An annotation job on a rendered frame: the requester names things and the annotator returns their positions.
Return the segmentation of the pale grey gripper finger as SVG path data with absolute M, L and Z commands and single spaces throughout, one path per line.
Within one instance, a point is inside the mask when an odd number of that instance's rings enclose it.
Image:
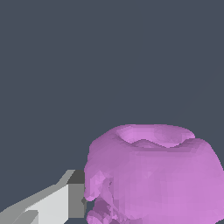
M 85 173 L 67 170 L 59 182 L 7 207 L 0 224 L 65 224 L 69 218 L 83 218 Z

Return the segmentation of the purple bowl-shaped object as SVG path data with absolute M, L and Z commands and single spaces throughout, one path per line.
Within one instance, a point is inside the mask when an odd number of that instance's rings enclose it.
M 89 146 L 88 224 L 216 224 L 224 169 L 212 146 L 167 124 L 115 127 Z

